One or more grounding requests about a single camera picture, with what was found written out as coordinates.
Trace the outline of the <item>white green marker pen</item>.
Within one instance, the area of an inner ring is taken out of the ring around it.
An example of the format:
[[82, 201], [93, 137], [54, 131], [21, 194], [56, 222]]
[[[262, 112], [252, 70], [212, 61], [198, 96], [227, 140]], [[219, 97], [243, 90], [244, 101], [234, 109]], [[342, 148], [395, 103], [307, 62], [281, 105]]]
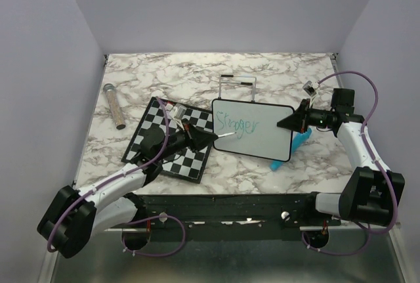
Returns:
[[229, 136], [232, 136], [232, 135], [235, 135], [235, 134], [236, 134], [236, 132], [223, 133], [223, 134], [218, 134], [217, 137], [219, 139], [221, 139], [221, 138], [229, 137]]

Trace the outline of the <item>black framed whiteboard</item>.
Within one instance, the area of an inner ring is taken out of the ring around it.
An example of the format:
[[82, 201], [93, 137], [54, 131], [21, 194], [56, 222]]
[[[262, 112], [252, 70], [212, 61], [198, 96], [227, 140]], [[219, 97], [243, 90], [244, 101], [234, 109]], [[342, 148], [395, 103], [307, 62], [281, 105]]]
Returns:
[[215, 99], [212, 101], [213, 132], [235, 135], [217, 139], [213, 146], [223, 152], [287, 162], [293, 133], [277, 122], [294, 113], [288, 105]]

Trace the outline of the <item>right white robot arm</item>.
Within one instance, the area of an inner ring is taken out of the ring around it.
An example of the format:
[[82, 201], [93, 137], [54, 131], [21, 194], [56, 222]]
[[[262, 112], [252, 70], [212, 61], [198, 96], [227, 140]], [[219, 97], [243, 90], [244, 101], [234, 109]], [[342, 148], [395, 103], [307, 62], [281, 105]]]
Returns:
[[313, 192], [302, 208], [303, 220], [317, 225], [326, 215], [345, 221], [390, 228], [405, 180], [392, 172], [374, 149], [364, 117], [354, 113], [354, 91], [334, 89], [330, 110], [311, 107], [304, 99], [290, 116], [277, 122], [282, 129], [304, 133], [310, 126], [329, 129], [345, 148], [353, 169], [340, 193]]

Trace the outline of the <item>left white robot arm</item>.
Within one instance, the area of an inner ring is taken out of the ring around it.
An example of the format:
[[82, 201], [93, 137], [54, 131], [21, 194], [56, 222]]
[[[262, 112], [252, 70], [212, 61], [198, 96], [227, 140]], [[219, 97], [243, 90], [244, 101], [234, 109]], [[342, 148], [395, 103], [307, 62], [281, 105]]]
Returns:
[[87, 188], [67, 185], [56, 193], [37, 226], [48, 252], [70, 258], [85, 247], [96, 230], [124, 223], [141, 226], [146, 212], [130, 193], [161, 173], [163, 159], [186, 148], [199, 152], [217, 139], [218, 135], [186, 120], [173, 134], [158, 126], [145, 130], [136, 154], [118, 172]]

